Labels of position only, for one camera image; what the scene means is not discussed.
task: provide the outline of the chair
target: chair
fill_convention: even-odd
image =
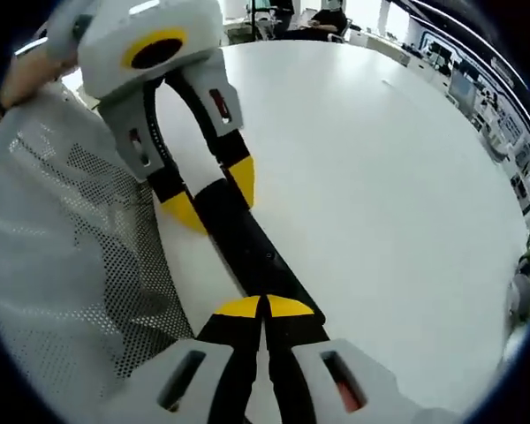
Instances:
[[[328,41],[336,42],[338,44],[344,44],[345,34],[349,31],[350,27],[352,26],[352,23],[353,21],[348,18],[347,25],[345,26],[344,30],[340,34],[328,34]]]

